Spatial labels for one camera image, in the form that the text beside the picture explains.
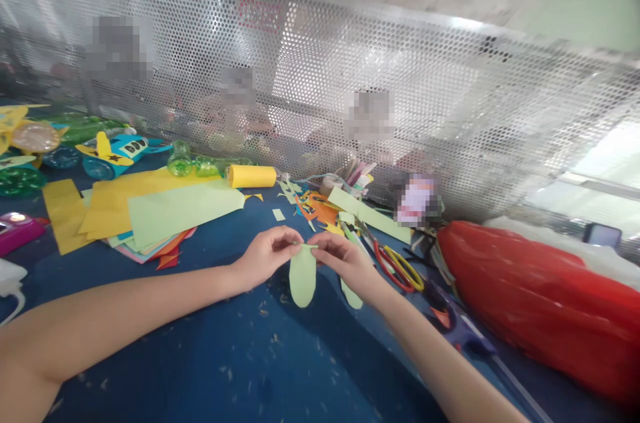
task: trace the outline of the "perforated metal sheet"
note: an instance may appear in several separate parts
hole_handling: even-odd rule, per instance
[[[636,62],[464,19],[349,0],[0,0],[16,54],[68,107],[244,155],[294,177],[377,161],[374,197],[437,173],[449,218],[502,213],[576,163],[637,100]],[[89,79],[98,17],[148,19],[153,76]],[[257,104],[228,111],[221,70],[251,67]],[[345,137],[345,94],[391,91],[393,138]]]

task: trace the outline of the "scissors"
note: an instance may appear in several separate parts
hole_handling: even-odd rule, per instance
[[[371,250],[373,250],[376,260],[378,260],[383,271],[393,283],[407,293],[413,293],[415,290],[422,291],[425,289],[425,284],[422,281],[422,278],[420,278],[418,272],[402,257],[402,255],[387,245],[380,246],[377,238],[373,236],[373,233],[369,231],[367,225],[363,221],[358,220],[358,225],[363,231],[365,241],[367,241],[367,244],[371,247]],[[395,274],[400,277],[399,279],[389,271],[388,266],[393,268]]]

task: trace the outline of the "blue table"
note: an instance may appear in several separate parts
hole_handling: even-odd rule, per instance
[[[165,158],[149,155],[132,170],[156,169]],[[44,173],[50,181],[73,178],[79,190],[93,184],[80,168]],[[25,310],[97,285],[229,264],[258,232],[279,224],[274,208],[305,239],[313,234],[302,216],[293,216],[294,207],[276,197],[276,189],[245,192],[262,193],[265,201],[250,198],[242,211],[201,225],[181,244],[179,265],[158,272],[156,263],[137,264],[102,242],[60,256],[49,228],[7,256],[29,271]],[[3,199],[0,211],[46,216],[40,194]],[[68,381],[47,423],[445,421],[382,319],[370,308],[350,308],[335,273],[319,270],[313,302],[301,309],[291,301],[287,271],[285,265],[247,294],[158,328]],[[425,305],[421,295],[410,299]],[[0,316],[12,305],[0,299]],[[488,336],[554,421],[618,421],[610,407],[564,376]],[[520,406],[484,361],[467,356]]]

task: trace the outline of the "red bag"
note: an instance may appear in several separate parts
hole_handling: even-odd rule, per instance
[[[455,221],[438,241],[464,301],[534,360],[628,407],[640,394],[640,292],[577,256]]]

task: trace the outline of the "person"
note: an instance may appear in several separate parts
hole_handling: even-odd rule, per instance
[[[259,233],[233,264],[106,284],[22,314],[0,328],[3,421],[42,421],[64,381],[161,325],[264,283],[302,242],[297,231],[278,226]],[[328,232],[308,243],[317,245],[311,253],[319,264],[386,320],[450,421],[527,421],[356,245]]]

